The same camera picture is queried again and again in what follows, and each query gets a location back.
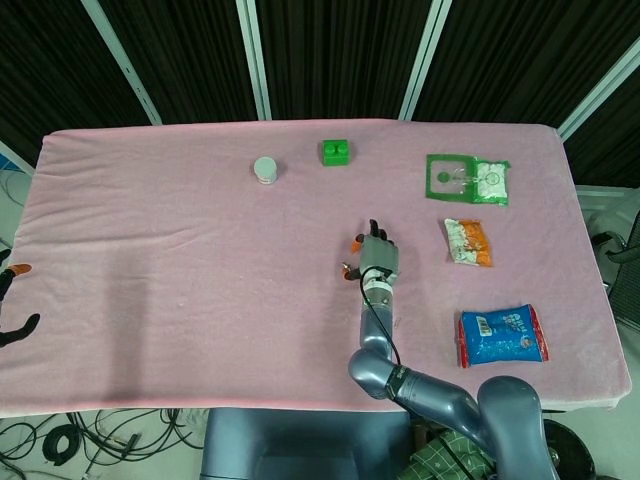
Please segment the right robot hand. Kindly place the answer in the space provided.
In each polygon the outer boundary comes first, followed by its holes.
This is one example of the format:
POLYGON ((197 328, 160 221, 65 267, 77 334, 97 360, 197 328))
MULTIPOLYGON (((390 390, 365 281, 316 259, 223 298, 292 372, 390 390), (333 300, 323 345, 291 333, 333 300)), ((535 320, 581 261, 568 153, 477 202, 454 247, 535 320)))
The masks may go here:
POLYGON ((399 249, 375 219, 369 220, 367 233, 356 235, 351 243, 351 253, 358 256, 357 264, 343 264, 342 275, 345 280, 365 281, 374 275, 388 285, 396 282, 399 249))

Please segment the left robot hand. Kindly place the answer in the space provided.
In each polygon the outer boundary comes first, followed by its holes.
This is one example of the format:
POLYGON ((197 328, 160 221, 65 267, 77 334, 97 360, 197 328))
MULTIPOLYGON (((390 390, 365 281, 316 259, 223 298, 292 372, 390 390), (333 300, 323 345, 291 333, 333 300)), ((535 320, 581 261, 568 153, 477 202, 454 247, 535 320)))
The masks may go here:
MULTIPOLYGON (((1 301, 4 301, 14 279, 17 276, 24 275, 31 271, 29 264, 13 264, 9 265, 1 272, 1 301)), ((38 326, 40 315, 34 313, 29 316, 24 325, 16 330, 1 333, 1 347, 4 348, 10 344, 22 341, 30 336, 38 326)))

